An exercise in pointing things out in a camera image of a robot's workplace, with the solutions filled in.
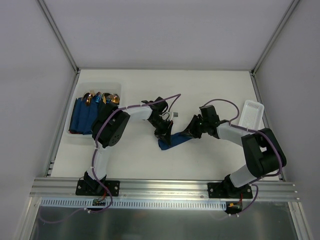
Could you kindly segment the blue paper napkin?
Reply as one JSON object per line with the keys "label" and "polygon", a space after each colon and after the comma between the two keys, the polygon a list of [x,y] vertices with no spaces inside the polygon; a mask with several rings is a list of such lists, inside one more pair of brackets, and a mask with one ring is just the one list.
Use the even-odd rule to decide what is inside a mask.
{"label": "blue paper napkin", "polygon": [[181,132],[177,132],[170,136],[170,144],[164,142],[163,140],[158,140],[158,146],[162,151],[169,150],[173,147],[181,145],[189,140],[191,140],[191,136],[182,135]]}

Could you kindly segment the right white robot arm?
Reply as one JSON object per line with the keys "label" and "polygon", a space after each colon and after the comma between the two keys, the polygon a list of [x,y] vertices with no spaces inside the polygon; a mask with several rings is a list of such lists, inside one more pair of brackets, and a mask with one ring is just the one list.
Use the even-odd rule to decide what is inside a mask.
{"label": "right white robot arm", "polygon": [[272,172],[281,173],[287,164],[285,154],[270,128],[253,130],[221,120],[213,105],[200,108],[194,115],[182,136],[199,139],[208,134],[216,139],[226,140],[243,149],[245,165],[227,175],[221,183],[208,183],[210,198],[237,199],[252,197],[250,184]]}

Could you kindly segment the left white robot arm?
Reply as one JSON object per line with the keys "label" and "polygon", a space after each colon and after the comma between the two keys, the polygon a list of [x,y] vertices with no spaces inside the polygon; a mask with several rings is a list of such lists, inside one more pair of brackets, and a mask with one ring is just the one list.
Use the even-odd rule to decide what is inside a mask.
{"label": "left white robot arm", "polygon": [[77,182],[77,196],[112,196],[120,192],[118,180],[107,179],[107,165],[115,146],[123,136],[129,122],[148,121],[154,127],[154,136],[166,144],[171,144],[173,121],[170,115],[166,118],[168,104],[158,97],[156,101],[142,101],[140,104],[119,107],[107,103],[98,113],[92,124],[92,138],[95,149],[90,167],[82,179]]}

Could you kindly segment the dark blue rolled napkin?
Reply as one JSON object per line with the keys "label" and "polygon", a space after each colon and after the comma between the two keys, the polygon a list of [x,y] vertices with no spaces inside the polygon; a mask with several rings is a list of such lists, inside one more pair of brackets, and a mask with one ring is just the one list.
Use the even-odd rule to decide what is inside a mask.
{"label": "dark blue rolled napkin", "polygon": [[93,97],[90,105],[86,105],[81,97],[75,100],[68,129],[70,134],[92,134],[92,125],[98,116],[99,103],[96,102],[96,98]]}

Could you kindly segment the small white plastic tray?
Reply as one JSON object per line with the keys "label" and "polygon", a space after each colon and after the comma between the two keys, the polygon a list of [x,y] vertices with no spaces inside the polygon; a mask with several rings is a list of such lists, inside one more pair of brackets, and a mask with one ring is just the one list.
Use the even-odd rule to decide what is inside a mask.
{"label": "small white plastic tray", "polygon": [[238,125],[251,130],[260,128],[265,106],[259,102],[246,100],[240,115]]}

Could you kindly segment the gold spoon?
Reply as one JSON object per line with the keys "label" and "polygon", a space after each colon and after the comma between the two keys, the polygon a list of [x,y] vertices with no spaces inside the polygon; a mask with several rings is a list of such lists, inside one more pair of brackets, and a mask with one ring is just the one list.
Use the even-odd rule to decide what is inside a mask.
{"label": "gold spoon", "polygon": [[110,97],[111,97],[111,102],[112,103],[114,103],[116,105],[120,104],[120,96],[118,94],[116,94],[116,93],[111,94]]}

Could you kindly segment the blue iridescent fork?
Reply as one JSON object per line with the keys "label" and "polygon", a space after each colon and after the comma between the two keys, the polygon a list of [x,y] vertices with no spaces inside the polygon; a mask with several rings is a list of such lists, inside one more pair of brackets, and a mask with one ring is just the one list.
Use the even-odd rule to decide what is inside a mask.
{"label": "blue iridescent fork", "polygon": [[93,96],[93,100],[94,102],[98,105],[101,102],[101,98],[102,98],[102,93],[101,92],[97,92],[94,96]]}

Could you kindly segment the large white plastic basket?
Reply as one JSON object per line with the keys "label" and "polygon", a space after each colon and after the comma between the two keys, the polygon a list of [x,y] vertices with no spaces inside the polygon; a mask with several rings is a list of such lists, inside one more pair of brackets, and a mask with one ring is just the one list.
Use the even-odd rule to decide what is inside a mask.
{"label": "large white plastic basket", "polygon": [[103,93],[118,94],[119,98],[121,98],[121,95],[122,95],[122,85],[119,82],[116,82],[116,80],[112,78],[107,81],[103,81],[102,79],[99,79],[98,81],[92,81],[92,82],[78,82],[71,99],[71,103],[68,109],[65,126],[64,126],[64,131],[66,136],[68,136],[71,139],[85,139],[86,141],[88,139],[88,142],[90,142],[90,139],[92,138],[88,134],[87,135],[73,134],[73,133],[70,133],[69,131],[76,100],[78,98],[82,98],[85,95],[85,93],[88,93],[90,90],[94,91],[95,93],[101,92],[102,94]]}

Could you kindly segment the aluminium rail frame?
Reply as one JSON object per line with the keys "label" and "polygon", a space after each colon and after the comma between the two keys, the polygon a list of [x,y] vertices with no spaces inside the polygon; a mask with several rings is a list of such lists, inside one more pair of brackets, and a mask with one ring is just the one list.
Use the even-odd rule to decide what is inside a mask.
{"label": "aluminium rail frame", "polygon": [[[78,178],[37,177],[30,197],[75,197]],[[117,199],[209,201],[208,180],[119,179]],[[287,181],[258,181],[251,194],[260,202],[300,202],[296,185]]]}

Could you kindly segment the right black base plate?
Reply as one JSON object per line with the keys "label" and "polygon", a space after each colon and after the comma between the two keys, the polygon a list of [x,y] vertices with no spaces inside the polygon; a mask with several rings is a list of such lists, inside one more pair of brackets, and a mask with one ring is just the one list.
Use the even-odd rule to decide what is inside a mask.
{"label": "right black base plate", "polygon": [[242,187],[234,187],[223,182],[209,182],[207,184],[208,197],[210,199],[252,199],[252,188],[246,184]]}

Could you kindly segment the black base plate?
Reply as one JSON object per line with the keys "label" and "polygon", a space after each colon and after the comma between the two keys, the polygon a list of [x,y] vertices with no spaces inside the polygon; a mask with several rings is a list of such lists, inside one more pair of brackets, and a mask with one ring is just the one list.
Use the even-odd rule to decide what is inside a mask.
{"label": "black base plate", "polygon": [[252,188],[246,184],[242,187],[234,187],[223,182],[209,182],[207,184],[208,197],[210,199],[252,199]]}
{"label": "black base plate", "polygon": [[[109,190],[112,197],[118,197],[120,191],[120,181],[117,180],[105,180],[102,182],[104,186]],[[104,194],[109,196],[107,190],[101,186],[96,180],[93,182],[86,182],[83,179],[77,181],[75,195],[76,196],[95,196],[102,197]]]}

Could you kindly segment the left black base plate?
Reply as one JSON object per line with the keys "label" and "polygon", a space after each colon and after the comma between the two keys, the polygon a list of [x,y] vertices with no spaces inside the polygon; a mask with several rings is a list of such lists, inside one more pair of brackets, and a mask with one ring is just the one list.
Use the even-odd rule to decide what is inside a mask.
{"label": "left black base plate", "polygon": [[[109,190],[112,197],[118,197],[120,191],[120,181],[117,180],[105,180],[102,182],[104,186]],[[77,181],[75,195],[76,196],[95,196],[102,197],[104,194],[109,196],[107,190],[101,186],[96,180],[93,182],[86,182],[83,179]]]}

